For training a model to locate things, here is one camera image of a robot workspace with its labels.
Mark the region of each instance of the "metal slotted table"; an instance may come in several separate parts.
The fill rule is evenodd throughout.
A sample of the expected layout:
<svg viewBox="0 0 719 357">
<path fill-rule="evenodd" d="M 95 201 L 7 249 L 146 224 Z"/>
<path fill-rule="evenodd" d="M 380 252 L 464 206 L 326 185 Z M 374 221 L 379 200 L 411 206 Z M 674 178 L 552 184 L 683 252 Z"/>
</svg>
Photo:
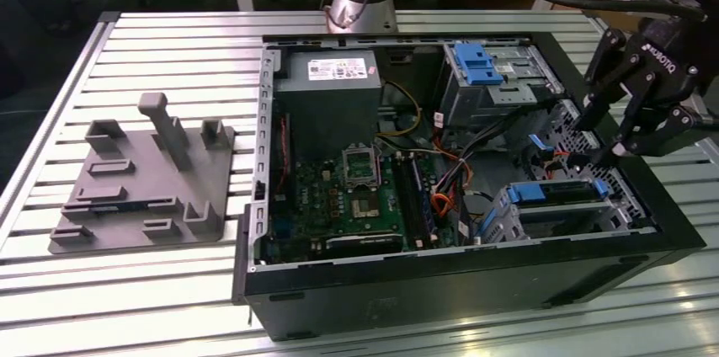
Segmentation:
<svg viewBox="0 0 719 357">
<path fill-rule="evenodd" d="M 552 32 L 584 72 L 602 26 L 576 12 L 400 12 L 403 32 Z M 0 354 L 638 355 L 719 352 L 719 167 L 703 141 L 648 159 L 707 248 L 588 304 L 275 344 L 231 306 L 238 216 L 250 200 L 260 37 L 319 34 L 318 12 L 126 13 L 98 24 L 0 198 Z M 186 127 L 235 128 L 227 228 L 210 246 L 54 256 L 94 119 L 151 127 L 135 104 L 163 91 Z"/>
</svg>

